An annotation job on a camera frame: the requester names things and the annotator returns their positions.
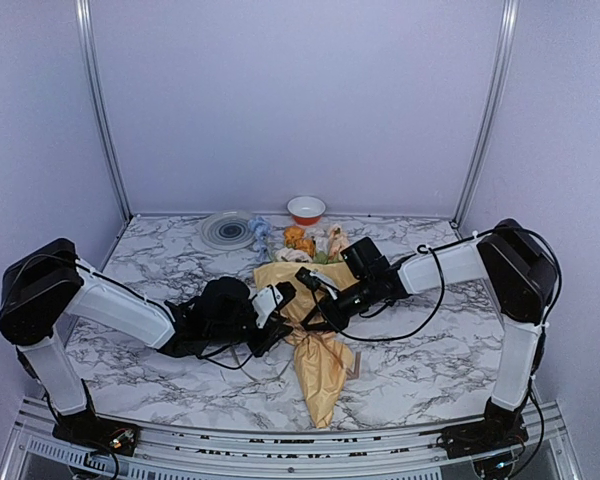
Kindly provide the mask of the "orange fake flower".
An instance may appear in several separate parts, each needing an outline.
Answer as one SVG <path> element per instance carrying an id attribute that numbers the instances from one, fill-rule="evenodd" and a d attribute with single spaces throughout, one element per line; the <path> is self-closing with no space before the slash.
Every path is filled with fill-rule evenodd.
<path id="1" fill-rule="evenodd" d="M 311 258 L 315 256 L 315 241 L 311 237 L 307 237 L 305 230 L 299 226 L 290 226 L 285 229 L 284 246 L 286 248 L 303 251 Z"/>

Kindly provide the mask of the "orange wrapping paper sheet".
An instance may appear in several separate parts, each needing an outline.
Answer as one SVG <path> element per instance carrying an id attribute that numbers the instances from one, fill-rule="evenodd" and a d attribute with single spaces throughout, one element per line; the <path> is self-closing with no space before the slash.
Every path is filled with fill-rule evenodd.
<path id="1" fill-rule="evenodd" d="M 294 346 L 294 369 L 311 418 L 317 428 L 331 425 L 334 409 L 346 383 L 348 373 L 354 369 L 355 355 L 334 332 L 305 331 L 301 321 L 315 306 L 310 290 L 296 278 L 301 263 L 273 262 L 253 271 L 256 288 L 289 281 L 296 295 L 282 309 L 293 331 L 285 341 Z"/>

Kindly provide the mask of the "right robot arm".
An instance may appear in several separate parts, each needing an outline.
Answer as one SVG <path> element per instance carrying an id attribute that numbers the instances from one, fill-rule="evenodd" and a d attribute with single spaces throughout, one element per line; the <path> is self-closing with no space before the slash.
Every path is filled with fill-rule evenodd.
<path id="1" fill-rule="evenodd" d="M 559 262 L 548 242 L 513 219 L 439 247 L 421 245 L 391 263 L 364 237 L 342 257 L 353 285 L 341 289 L 326 275 L 305 267 L 295 277 L 315 305 L 302 325 L 307 330 L 344 333 L 354 316 L 371 318 L 397 301 L 448 286 L 481 281 L 495 296 L 503 323 L 503 345 L 485 419 L 475 438 L 495 448 L 514 431 L 514 419 L 530 396 L 546 341 L 548 316 L 562 288 Z"/>

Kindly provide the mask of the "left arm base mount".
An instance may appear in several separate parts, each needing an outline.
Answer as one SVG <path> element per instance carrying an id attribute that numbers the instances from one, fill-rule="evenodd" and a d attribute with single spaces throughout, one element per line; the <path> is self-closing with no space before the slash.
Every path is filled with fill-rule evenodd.
<path id="1" fill-rule="evenodd" d="M 53 436 L 85 447 L 107 449 L 131 457 L 136 450 L 140 428 L 132 423 L 98 416 L 88 403 L 82 412 L 61 415 L 48 403 L 54 417 Z"/>

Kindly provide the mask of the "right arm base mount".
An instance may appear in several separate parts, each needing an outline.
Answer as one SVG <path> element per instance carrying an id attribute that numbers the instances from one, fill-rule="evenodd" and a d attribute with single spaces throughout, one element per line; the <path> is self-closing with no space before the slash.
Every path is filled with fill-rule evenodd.
<path id="1" fill-rule="evenodd" d="M 486 402 L 483 419 L 441 430 L 436 446 L 445 450 L 449 459 L 486 453 L 513 445 L 522 445 L 529 435 L 523 426 L 522 410 L 529 396 L 513 410 Z"/>

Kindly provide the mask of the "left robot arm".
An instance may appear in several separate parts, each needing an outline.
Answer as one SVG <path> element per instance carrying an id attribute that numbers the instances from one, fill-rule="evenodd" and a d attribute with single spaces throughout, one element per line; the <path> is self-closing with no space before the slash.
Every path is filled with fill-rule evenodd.
<path id="1" fill-rule="evenodd" d="M 260 357 L 291 332 L 282 316 L 294 299 L 283 281 L 252 293 L 223 276 L 180 304 L 160 303 L 84 262 L 75 245 L 58 238 L 12 264 L 3 275 L 0 333 L 50 396 L 66 426 L 86 445 L 105 438 L 106 423 L 92 412 L 90 395 L 66 355 L 56 324 L 65 316 L 99 323 L 172 358 L 212 362 L 244 344 Z"/>

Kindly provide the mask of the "pink fake flower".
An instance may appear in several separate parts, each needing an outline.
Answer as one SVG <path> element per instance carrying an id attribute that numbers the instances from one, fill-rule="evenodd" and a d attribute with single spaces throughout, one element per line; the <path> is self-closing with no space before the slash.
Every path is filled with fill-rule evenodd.
<path id="1" fill-rule="evenodd" d="M 342 252 L 350 246 L 347 233 L 341 225 L 334 224 L 328 230 L 328 261 L 340 262 Z"/>
<path id="2" fill-rule="evenodd" d="M 307 252 L 284 247 L 274 253 L 276 262 L 292 262 L 292 263 L 312 263 L 313 257 Z"/>

